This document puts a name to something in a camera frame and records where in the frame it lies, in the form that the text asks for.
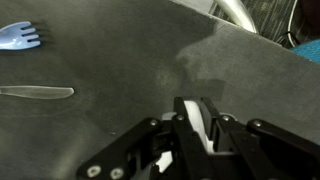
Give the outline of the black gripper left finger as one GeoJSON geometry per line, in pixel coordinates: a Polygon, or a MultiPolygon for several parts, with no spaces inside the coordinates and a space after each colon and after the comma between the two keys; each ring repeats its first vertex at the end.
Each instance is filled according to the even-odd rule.
{"type": "Polygon", "coordinates": [[[190,122],[186,100],[174,99],[167,120],[145,118],[76,171],[77,180],[211,180],[204,139],[190,122]]]}

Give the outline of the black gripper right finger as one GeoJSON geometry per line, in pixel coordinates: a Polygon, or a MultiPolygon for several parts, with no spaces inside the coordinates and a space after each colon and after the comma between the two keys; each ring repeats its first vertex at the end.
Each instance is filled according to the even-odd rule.
{"type": "Polygon", "coordinates": [[[319,180],[320,146],[262,119],[246,124],[223,115],[209,98],[205,125],[215,152],[238,156],[251,180],[319,180]]]}

